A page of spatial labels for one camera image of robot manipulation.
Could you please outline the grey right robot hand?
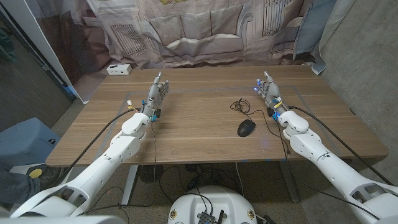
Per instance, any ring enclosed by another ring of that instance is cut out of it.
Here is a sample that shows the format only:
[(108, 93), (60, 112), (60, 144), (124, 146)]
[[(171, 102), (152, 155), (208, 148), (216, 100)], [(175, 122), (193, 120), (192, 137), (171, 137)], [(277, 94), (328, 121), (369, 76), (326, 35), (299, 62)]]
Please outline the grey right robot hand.
[(264, 100), (268, 113), (278, 118), (282, 113), (288, 111), (288, 109), (282, 101), (279, 87), (274, 82), (274, 79), (267, 71), (264, 71), (264, 76), (264, 80), (256, 80), (257, 86), (254, 87), (254, 91)]

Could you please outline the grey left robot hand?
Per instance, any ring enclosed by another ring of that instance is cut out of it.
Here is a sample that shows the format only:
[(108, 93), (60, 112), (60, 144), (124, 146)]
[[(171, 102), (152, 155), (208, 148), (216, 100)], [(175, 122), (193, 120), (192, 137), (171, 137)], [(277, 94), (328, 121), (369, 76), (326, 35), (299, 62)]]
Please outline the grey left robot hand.
[(169, 92), (169, 81), (161, 81), (162, 72), (155, 77), (147, 94), (147, 100), (142, 108), (142, 113), (151, 117), (155, 110), (160, 109), (162, 102)]

